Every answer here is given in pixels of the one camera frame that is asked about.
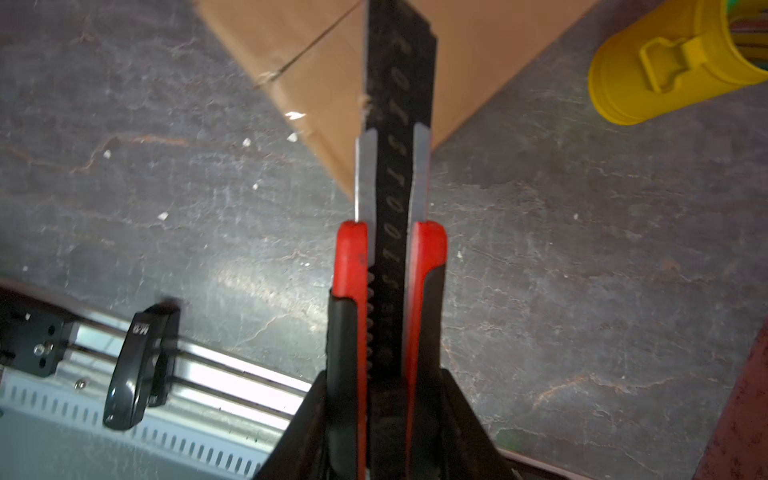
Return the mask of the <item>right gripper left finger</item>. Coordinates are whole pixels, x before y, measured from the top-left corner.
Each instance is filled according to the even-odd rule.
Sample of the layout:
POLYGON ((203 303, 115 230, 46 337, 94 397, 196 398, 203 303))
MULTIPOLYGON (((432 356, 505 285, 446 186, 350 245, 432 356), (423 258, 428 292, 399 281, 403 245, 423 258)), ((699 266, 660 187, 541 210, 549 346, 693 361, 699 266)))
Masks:
POLYGON ((255 480, 327 478, 326 372, 313 382, 278 444, 255 480))

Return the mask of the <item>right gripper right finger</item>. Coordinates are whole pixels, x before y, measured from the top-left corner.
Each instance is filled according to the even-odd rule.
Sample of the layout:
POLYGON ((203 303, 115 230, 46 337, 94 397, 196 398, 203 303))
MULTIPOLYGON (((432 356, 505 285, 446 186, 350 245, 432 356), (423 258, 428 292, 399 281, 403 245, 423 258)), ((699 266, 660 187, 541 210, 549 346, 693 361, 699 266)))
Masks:
POLYGON ((447 369, 441 370, 444 479, 516 479, 447 369))

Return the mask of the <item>red black utility knife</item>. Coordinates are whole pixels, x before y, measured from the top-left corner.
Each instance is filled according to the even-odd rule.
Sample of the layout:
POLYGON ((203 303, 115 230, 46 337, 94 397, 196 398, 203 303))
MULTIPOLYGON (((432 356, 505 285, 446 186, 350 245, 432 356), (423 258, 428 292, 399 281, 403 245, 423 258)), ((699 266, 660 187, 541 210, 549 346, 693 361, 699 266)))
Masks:
POLYGON ((406 1, 369 1, 365 14, 354 217, 338 230, 329 304, 326 475, 436 479, 447 257, 427 218, 437 40, 406 1))

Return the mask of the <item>brown cardboard express box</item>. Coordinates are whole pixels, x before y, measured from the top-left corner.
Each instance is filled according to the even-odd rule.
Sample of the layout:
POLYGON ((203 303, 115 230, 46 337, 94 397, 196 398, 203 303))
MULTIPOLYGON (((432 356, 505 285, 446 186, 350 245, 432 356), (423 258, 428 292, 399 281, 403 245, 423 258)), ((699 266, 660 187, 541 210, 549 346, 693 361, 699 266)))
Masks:
MULTIPOLYGON (((416 1, 438 39, 438 146, 580 20, 592 0, 416 1)), ((361 1, 197 1, 196 13, 347 195, 361 130, 361 1)))

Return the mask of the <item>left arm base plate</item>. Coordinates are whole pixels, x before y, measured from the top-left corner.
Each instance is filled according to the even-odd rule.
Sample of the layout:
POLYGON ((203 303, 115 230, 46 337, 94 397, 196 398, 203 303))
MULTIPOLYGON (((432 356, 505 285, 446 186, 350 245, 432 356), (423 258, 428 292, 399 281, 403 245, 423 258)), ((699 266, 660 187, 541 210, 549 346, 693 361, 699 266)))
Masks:
POLYGON ((63 359, 75 323, 71 312, 1 289, 1 366, 52 376, 63 359))

